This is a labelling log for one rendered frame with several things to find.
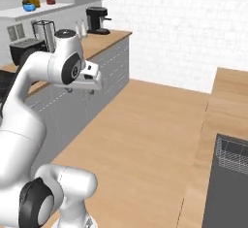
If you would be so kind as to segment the white wall shelf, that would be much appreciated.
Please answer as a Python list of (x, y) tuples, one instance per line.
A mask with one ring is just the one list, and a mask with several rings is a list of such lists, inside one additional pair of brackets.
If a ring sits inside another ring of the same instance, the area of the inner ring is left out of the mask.
[(12, 8), (8, 10), (1, 10), (0, 20), (18, 21), (18, 20), (28, 19), (29, 17), (33, 17), (33, 16), (42, 16), (53, 12), (69, 9), (72, 8), (73, 6), (74, 6), (73, 3), (57, 3), (55, 5), (48, 5), (47, 3), (42, 3), (40, 8), (31, 12), (26, 12), (22, 7)]

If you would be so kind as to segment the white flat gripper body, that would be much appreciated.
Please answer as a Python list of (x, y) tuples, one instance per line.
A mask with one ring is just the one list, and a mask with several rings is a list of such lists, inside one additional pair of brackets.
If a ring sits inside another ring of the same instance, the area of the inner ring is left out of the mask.
[(92, 80), (85, 79), (84, 74), (80, 73), (78, 78), (69, 84), (58, 84), (55, 86), (63, 87), (63, 88), (71, 88), (71, 89), (86, 89), (86, 90), (101, 90), (103, 88), (103, 76), (101, 72), (98, 72), (96, 77)]

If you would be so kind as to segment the grey sink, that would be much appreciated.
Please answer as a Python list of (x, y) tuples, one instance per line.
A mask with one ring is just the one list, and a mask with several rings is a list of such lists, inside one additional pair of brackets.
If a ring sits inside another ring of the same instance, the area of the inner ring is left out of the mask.
[(248, 175), (219, 166), (215, 148), (201, 228), (248, 228)]

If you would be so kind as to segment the blue bowl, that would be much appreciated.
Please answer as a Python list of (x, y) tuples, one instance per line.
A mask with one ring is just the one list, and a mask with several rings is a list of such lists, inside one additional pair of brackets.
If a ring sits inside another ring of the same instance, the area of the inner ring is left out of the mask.
[(28, 3), (28, 4), (24, 4), (24, 5), (23, 5), (23, 9), (24, 9), (26, 12), (33, 12), (33, 11), (36, 10), (36, 7), (35, 7), (34, 4)]

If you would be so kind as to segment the black toaster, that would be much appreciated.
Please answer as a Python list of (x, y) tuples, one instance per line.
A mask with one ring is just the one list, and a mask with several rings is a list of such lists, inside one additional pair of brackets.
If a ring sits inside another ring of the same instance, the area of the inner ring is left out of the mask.
[(11, 44), (10, 52), (11, 52), (12, 60), (16, 66), (19, 64), (20, 57), (28, 49), (47, 51), (47, 45), (44, 40), (37, 40), (31, 38)]

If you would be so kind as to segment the black coffee machine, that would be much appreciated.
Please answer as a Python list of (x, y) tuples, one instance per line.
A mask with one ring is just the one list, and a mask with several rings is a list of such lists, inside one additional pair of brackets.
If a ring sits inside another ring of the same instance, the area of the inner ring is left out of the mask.
[(103, 27), (103, 21), (108, 20), (108, 9), (104, 7), (88, 7), (86, 9), (88, 30), (90, 34), (108, 35), (110, 31)]

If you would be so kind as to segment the grey wall outlet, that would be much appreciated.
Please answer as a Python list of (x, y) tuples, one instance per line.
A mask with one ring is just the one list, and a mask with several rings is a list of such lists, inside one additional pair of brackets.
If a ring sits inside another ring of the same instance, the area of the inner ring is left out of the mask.
[(25, 37), (23, 25), (21, 23), (8, 26), (7, 31), (12, 42)]

